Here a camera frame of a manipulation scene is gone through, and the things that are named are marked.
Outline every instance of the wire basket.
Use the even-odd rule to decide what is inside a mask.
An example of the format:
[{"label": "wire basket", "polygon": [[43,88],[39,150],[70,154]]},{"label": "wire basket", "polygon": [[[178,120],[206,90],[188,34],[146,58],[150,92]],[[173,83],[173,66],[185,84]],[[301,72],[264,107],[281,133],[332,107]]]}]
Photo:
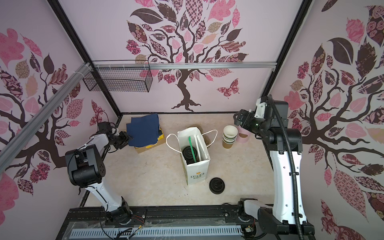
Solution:
[{"label": "wire basket", "polygon": [[[152,74],[149,65],[141,67],[109,67],[96,66],[107,91],[149,92]],[[83,81],[90,91],[102,91],[94,76],[89,72]]]}]

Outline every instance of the paper bag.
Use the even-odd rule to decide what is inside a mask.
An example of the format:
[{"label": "paper bag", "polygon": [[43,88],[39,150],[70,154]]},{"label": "paper bag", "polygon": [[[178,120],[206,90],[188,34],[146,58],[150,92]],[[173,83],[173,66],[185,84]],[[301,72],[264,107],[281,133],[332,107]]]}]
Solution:
[{"label": "paper bag", "polygon": [[[207,176],[208,165],[209,165],[209,161],[211,160],[207,147],[209,147],[215,141],[216,136],[215,136],[215,139],[212,141],[212,143],[206,146],[203,135],[210,133],[212,131],[216,131],[216,136],[217,136],[217,130],[211,130],[209,132],[201,134],[200,130],[197,127],[189,127],[185,130],[177,132],[177,135],[169,134],[167,136],[166,143],[168,147],[170,147],[171,149],[181,154],[181,161],[183,164],[187,185],[204,181]],[[177,141],[179,142],[179,150],[172,148],[168,144],[168,138],[171,135],[174,135],[177,138]],[[198,159],[199,161],[196,163],[187,165],[187,162],[184,159],[184,156],[182,154],[182,150],[189,146],[189,137],[191,137],[192,146],[195,147],[199,153],[199,159]]]}]

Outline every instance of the marble floor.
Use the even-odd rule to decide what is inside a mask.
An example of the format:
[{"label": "marble floor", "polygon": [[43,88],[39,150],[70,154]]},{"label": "marble floor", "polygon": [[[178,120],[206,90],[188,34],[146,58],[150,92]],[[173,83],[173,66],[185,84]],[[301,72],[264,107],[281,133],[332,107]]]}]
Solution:
[{"label": "marble floor", "polygon": [[[119,130],[124,131],[126,123],[136,116],[142,115],[124,115]],[[233,125],[233,114],[160,114],[159,121],[165,136],[196,124],[204,132],[218,130],[217,139],[208,148],[211,161],[207,178],[204,182],[187,185],[180,154],[165,143],[140,154],[127,146],[107,154],[103,180],[123,196],[128,205],[236,204],[242,197],[273,203],[273,171],[261,140],[251,136],[247,143],[235,142],[230,149],[222,146],[223,128]],[[170,137],[169,144],[176,148],[176,138]],[[224,192],[218,195],[209,190],[209,181],[214,177],[225,183]],[[101,206],[101,203],[90,194],[85,206]]]}]

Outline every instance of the butterfly decal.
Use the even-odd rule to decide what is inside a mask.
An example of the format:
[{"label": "butterfly decal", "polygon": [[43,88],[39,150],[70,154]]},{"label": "butterfly decal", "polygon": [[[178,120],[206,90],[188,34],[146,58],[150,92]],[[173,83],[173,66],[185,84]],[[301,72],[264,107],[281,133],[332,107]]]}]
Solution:
[{"label": "butterfly decal", "polygon": [[221,93],[224,93],[224,96],[226,96],[229,99],[229,96],[232,95],[232,93],[239,93],[238,85],[238,78],[236,78],[229,88],[218,88],[217,90]]},{"label": "butterfly decal", "polygon": [[98,107],[93,100],[92,100],[92,108],[93,108],[93,111],[95,112],[95,115],[91,118],[91,121],[89,122],[90,126],[103,121],[103,118],[101,117],[103,114],[103,109],[101,107]]}]

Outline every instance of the pink cup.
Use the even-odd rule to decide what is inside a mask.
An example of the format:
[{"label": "pink cup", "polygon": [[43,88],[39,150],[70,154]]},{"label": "pink cup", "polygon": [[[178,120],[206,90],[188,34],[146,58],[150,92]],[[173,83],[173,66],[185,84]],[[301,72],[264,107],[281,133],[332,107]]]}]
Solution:
[{"label": "pink cup", "polygon": [[238,129],[238,134],[237,134],[236,142],[246,143],[249,140],[249,136],[253,135],[253,133],[245,130],[240,126],[238,126],[237,129]]}]

